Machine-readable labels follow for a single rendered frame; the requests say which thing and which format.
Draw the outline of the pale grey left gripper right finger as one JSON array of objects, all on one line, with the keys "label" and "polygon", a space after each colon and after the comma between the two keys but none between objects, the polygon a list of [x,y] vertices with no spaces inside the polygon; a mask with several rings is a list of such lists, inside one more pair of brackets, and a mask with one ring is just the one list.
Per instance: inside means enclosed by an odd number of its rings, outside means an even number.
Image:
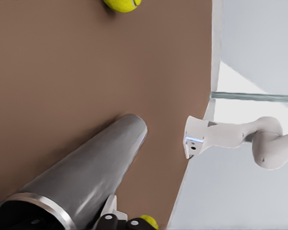
[{"label": "pale grey left gripper right finger", "polygon": [[115,230],[148,230],[148,221],[143,217],[128,220],[128,215],[115,211]]}]

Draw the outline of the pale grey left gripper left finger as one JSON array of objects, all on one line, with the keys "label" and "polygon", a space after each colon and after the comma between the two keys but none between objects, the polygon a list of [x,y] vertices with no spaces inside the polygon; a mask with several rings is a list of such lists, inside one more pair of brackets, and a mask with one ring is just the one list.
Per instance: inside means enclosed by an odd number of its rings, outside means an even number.
[{"label": "pale grey left gripper left finger", "polygon": [[105,202],[94,230],[116,230],[118,224],[118,218],[114,214],[116,209],[117,197],[116,195],[110,195]]}]

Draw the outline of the grey metallic tennis tube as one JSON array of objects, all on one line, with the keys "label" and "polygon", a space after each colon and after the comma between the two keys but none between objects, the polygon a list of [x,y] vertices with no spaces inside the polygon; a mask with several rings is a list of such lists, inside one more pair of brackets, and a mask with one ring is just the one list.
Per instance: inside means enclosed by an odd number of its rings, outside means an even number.
[{"label": "grey metallic tennis tube", "polygon": [[147,135],[128,114],[0,202],[0,230],[85,230],[122,182]]}]

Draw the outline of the yellow tennis ball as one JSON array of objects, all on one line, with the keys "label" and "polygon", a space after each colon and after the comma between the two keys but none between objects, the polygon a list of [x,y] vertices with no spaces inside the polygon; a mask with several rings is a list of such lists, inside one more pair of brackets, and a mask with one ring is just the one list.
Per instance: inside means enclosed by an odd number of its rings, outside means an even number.
[{"label": "yellow tennis ball", "polygon": [[159,225],[157,224],[156,220],[153,217],[151,217],[149,215],[141,215],[140,218],[144,219],[146,222],[148,222],[156,230],[159,230]]},{"label": "yellow tennis ball", "polygon": [[112,10],[120,13],[128,13],[135,10],[142,0],[103,0]]}]

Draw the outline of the silver frame post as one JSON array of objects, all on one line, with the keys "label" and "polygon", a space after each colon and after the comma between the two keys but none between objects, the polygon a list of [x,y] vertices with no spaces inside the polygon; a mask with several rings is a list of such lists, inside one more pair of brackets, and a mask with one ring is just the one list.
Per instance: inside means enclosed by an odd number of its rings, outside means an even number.
[{"label": "silver frame post", "polygon": [[258,93],[238,93],[238,92],[211,92],[211,99],[246,100],[288,103],[288,95],[280,94],[258,94]]}]

